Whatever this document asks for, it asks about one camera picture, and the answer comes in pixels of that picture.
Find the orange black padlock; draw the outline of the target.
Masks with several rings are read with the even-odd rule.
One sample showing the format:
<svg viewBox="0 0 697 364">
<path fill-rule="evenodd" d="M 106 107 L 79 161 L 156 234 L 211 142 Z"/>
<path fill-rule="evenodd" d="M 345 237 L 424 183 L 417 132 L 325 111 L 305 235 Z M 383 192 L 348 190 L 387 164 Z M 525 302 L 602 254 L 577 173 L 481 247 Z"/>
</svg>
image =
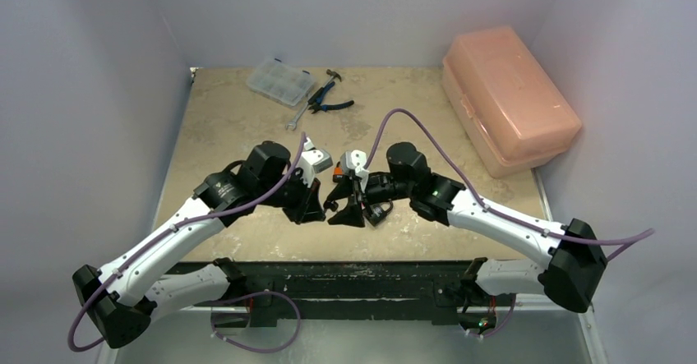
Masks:
<svg viewBox="0 0 697 364">
<path fill-rule="evenodd" d="M 344 177 L 344 171 L 341 167 L 335 167 L 332 173 L 332 182 L 339 183 Z"/>
</svg>

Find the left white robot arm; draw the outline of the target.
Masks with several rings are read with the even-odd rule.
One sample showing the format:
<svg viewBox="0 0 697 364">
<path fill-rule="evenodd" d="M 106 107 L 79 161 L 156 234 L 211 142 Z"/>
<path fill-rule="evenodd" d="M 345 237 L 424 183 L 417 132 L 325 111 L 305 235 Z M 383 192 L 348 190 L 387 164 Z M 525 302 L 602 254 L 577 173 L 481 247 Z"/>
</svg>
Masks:
<svg viewBox="0 0 697 364">
<path fill-rule="evenodd" d="M 233 306 L 257 299 L 247 276 L 229 258 L 187 274 L 171 269 L 201 243 L 263 205 L 281 209 L 295 224 L 322 221 L 318 174 L 330 154 L 302 138 L 296 154 L 264 141 L 244 160 L 208 175 L 164 224 L 99 267 L 83 265 L 72 276 L 81 309 L 100 341 L 121 348 L 156 320 L 201 303 Z"/>
</svg>

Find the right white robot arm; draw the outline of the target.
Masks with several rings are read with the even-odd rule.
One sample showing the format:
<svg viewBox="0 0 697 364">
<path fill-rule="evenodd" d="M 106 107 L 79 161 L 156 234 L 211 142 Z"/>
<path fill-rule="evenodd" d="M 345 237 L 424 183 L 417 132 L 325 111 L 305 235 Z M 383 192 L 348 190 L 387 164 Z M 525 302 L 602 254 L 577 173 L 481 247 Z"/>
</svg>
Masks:
<svg viewBox="0 0 697 364">
<path fill-rule="evenodd" d="M 362 228 L 381 217 L 378 205 L 407 199 L 427 221 L 481 234 L 524 255 L 522 260 L 480 260 L 461 283 L 468 302 L 524 293 L 544 295 L 576 313 L 589 309 L 607 257 L 588 223 L 538 219 L 477 197 L 462 182 L 434 173 L 410 142 L 392 145 L 386 158 L 389 170 L 371 173 L 364 152 L 342 156 L 341 179 L 323 204 L 334 213 L 330 224 Z"/>
</svg>

